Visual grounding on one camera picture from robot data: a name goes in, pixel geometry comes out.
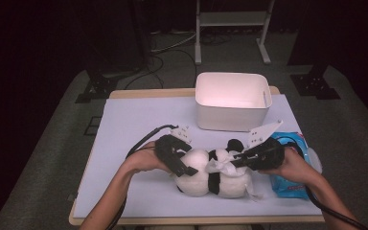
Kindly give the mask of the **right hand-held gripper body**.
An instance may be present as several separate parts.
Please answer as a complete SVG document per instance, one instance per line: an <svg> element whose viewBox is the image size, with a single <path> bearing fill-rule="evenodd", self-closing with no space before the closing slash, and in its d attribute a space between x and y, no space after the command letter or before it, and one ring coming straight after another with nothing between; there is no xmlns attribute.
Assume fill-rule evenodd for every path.
<svg viewBox="0 0 368 230"><path fill-rule="evenodd" d="M272 137L272 134L283 124L282 120L275 123L252 128L248 133L247 150L254 150L259 154L256 168L270 170L278 168L284 160L282 145Z"/></svg>

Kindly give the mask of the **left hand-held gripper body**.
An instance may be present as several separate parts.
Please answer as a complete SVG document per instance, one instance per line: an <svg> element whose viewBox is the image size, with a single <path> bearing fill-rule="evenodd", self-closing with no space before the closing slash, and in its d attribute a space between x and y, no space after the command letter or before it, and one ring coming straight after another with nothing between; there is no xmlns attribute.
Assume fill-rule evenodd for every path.
<svg viewBox="0 0 368 230"><path fill-rule="evenodd" d="M176 146L191 145L191 138L188 133L188 126L178 126L172 128L170 133L163 135L155 142L155 153L157 157L167 166L167 159L176 155L174 148Z"/></svg>

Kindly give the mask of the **white wet wipe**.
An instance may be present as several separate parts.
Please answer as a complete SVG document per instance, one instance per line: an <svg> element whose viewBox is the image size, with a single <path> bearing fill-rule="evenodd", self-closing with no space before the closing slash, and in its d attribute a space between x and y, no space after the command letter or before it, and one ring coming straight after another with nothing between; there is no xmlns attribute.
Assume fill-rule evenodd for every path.
<svg viewBox="0 0 368 230"><path fill-rule="evenodd" d="M233 151L216 149L209 153L210 160L205 167L208 173L208 189L223 198L250 196L253 200L263 198L253 185L252 171L247 167L235 167Z"/></svg>

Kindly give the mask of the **panda plush toy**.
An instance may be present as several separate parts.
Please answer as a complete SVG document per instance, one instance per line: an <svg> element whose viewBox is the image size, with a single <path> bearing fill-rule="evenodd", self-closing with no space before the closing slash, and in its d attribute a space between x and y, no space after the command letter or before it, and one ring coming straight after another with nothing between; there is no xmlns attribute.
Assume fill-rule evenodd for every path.
<svg viewBox="0 0 368 230"><path fill-rule="evenodd" d="M243 144L237 139L231 139L228 141L227 147L220 150L232 150L235 159L235 155L243 151ZM193 176L184 174L180 177L174 177L175 184L180 192L187 196L205 196L211 193L208 189L208 173L205 171L205 167L210 160L209 153L211 151L192 149L183 156L184 164L197 169L198 173Z"/></svg>

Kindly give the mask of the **blue wet wipes pack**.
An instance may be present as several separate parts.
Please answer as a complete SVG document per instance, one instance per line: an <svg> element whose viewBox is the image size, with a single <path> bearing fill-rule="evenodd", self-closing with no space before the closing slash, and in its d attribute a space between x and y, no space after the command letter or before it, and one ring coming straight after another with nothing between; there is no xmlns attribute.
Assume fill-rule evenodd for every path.
<svg viewBox="0 0 368 230"><path fill-rule="evenodd" d="M300 150L304 159L314 169L323 172L321 161L314 151L310 148L301 133L298 132L274 132L272 137L279 141L282 145L296 144L297 150ZM279 175L270 176L270 182L273 192L281 198L303 198L308 199L308 195L305 186L301 183L296 183L284 179Z"/></svg>

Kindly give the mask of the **white storage box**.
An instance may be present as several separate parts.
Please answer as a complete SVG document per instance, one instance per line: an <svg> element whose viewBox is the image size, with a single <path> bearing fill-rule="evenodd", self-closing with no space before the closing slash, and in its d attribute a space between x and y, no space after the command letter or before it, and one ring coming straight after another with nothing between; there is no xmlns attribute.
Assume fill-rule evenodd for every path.
<svg viewBox="0 0 368 230"><path fill-rule="evenodd" d="M195 102L200 128L249 131L263 124L272 98L262 75L207 72L197 77Z"/></svg>

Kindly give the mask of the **person's left hand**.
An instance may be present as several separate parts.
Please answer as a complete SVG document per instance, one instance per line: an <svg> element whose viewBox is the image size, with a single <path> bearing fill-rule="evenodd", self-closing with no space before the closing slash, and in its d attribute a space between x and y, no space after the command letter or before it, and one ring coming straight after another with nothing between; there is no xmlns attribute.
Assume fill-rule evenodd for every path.
<svg viewBox="0 0 368 230"><path fill-rule="evenodd" d="M170 172L168 167L157 157L154 142L148 142L142 148L132 153L124 161L121 168L130 174L152 170Z"/></svg>

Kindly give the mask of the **person's right hand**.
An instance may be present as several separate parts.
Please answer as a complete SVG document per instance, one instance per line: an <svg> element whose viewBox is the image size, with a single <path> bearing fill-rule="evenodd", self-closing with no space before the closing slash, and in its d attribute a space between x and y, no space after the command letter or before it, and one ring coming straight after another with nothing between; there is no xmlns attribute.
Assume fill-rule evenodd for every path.
<svg viewBox="0 0 368 230"><path fill-rule="evenodd" d="M321 174L293 148L285 148L285 159L280 167L272 170L259 170L259 173L279 175L287 180L306 185L313 185L321 179Z"/></svg>

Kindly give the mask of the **dark floor socket plate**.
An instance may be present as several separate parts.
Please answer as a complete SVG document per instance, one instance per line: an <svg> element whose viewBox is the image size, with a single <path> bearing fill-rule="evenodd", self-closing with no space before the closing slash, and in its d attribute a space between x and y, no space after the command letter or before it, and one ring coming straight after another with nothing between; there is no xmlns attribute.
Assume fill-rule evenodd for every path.
<svg viewBox="0 0 368 230"><path fill-rule="evenodd" d="M83 134L85 136L95 136L98 132L101 119L101 116L92 116Z"/></svg>

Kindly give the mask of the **black stand base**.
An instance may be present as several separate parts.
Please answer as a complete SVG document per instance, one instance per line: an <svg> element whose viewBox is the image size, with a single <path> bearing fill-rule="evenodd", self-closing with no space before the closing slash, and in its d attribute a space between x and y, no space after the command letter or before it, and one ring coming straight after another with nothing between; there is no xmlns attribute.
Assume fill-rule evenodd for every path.
<svg viewBox="0 0 368 230"><path fill-rule="evenodd" d="M339 100L340 96L324 79L327 64L314 64L307 74L291 75L300 96L314 96L317 100Z"/></svg>
<svg viewBox="0 0 368 230"><path fill-rule="evenodd" d="M116 77L107 77L100 70L88 69L88 84L76 98L76 104L88 104L92 100L107 99L118 84Z"/></svg>

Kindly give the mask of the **white metal stand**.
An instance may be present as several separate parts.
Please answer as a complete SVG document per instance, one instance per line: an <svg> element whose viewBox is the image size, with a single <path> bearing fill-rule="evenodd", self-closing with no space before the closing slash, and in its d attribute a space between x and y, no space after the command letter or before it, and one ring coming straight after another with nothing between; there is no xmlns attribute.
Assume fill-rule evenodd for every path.
<svg viewBox="0 0 368 230"><path fill-rule="evenodd" d="M195 8L195 64L202 63L200 34L207 27L246 27L261 26L261 35L256 39L264 64L270 64L271 59L265 47L274 4L276 0L269 0L265 11L224 11L202 12L200 0L196 0Z"/></svg>

